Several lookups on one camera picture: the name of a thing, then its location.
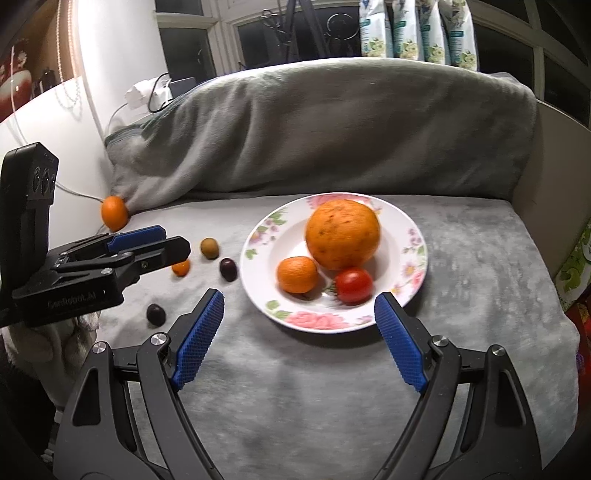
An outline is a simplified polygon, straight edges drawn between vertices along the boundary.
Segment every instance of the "orange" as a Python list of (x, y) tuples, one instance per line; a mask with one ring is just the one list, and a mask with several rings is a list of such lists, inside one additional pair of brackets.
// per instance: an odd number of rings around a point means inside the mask
[(360, 267), (378, 249), (379, 231), (371, 208), (353, 200), (331, 200), (308, 220), (306, 244), (324, 268)]
[(124, 201), (115, 196), (103, 200), (100, 206), (100, 217), (112, 232), (121, 230), (129, 222), (129, 213)]
[(184, 277), (187, 273), (189, 273), (191, 262), (189, 259), (186, 259), (184, 262), (175, 263), (171, 268), (177, 277)]
[(287, 293), (306, 293), (318, 282), (318, 269), (311, 258), (289, 257), (277, 267), (277, 281)]

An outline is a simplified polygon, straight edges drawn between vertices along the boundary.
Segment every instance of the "gray pillow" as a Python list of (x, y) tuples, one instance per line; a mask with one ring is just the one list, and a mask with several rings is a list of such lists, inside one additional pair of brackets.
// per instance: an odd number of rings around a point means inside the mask
[(330, 59), (198, 86), (107, 138), (128, 209), (355, 191), (508, 200), (530, 154), (527, 87), (400, 59)]

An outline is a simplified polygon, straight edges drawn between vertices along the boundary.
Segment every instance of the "glass window pane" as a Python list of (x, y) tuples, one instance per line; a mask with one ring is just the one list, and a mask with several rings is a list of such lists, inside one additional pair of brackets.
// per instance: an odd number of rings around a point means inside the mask
[(156, 0), (157, 12), (203, 15), (201, 0)]
[(562, 45), (568, 48), (577, 58), (587, 64), (587, 58), (581, 50), (569, 28), (562, 21), (556, 10), (546, 0), (536, 0), (542, 30), (552, 35)]
[(500, 8), (508, 14), (528, 22), (527, 10), (523, 0), (482, 0), (484, 3)]
[[(361, 56), (361, 44), (357, 35), (359, 7), (317, 8), (315, 12), (333, 57)], [(317, 59), (318, 51), (312, 32), (302, 12), (296, 13), (294, 24), (300, 60)]]
[(534, 87), (534, 50), (490, 28), (475, 24), (478, 60), (483, 73), (507, 72)]
[(201, 83), (216, 76), (206, 30), (160, 28), (160, 39), (173, 80), (195, 77)]
[(544, 100), (588, 126), (589, 89), (548, 57), (544, 58), (544, 68)]
[(248, 69), (266, 67), (270, 64), (265, 30), (269, 29), (259, 21), (238, 27), (238, 36), (240, 37), (244, 62), (246, 63), (245, 67)]
[[(332, 57), (361, 56), (358, 7), (317, 8), (315, 13)], [(294, 28), (295, 42), (292, 42), (290, 48), (290, 61), (317, 59), (318, 51), (310, 26), (301, 11), (295, 13)], [(261, 21), (241, 25), (238, 27), (238, 35), (247, 68), (285, 62), (285, 45), (281, 34), (266, 27)]]

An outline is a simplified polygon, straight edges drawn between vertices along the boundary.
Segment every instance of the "tomato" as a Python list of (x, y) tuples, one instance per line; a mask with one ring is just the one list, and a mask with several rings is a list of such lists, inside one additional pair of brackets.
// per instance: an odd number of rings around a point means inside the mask
[(361, 303), (374, 292), (374, 281), (363, 268), (345, 268), (335, 277), (336, 295), (344, 303)]

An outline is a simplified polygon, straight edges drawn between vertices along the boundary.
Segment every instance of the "floral plate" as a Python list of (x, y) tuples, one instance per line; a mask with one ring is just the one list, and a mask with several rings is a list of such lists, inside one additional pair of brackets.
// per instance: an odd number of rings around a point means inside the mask
[[(337, 272), (320, 267), (321, 281), (303, 295), (282, 291), (275, 276), (284, 258), (311, 258), (304, 240), (308, 218), (324, 202), (337, 199), (367, 205), (381, 225), (378, 250), (363, 266), (374, 279), (374, 295), (355, 306), (337, 299), (332, 284)], [(410, 217), (384, 200), (357, 193), (325, 193), (287, 203), (254, 227), (240, 257), (242, 284), (256, 307), (286, 327), (314, 333), (352, 332), (373, 325), (375, 297), (391, 291), (400, 305), (406, 305), (421, 287), (426, 271), (425, 240)]]

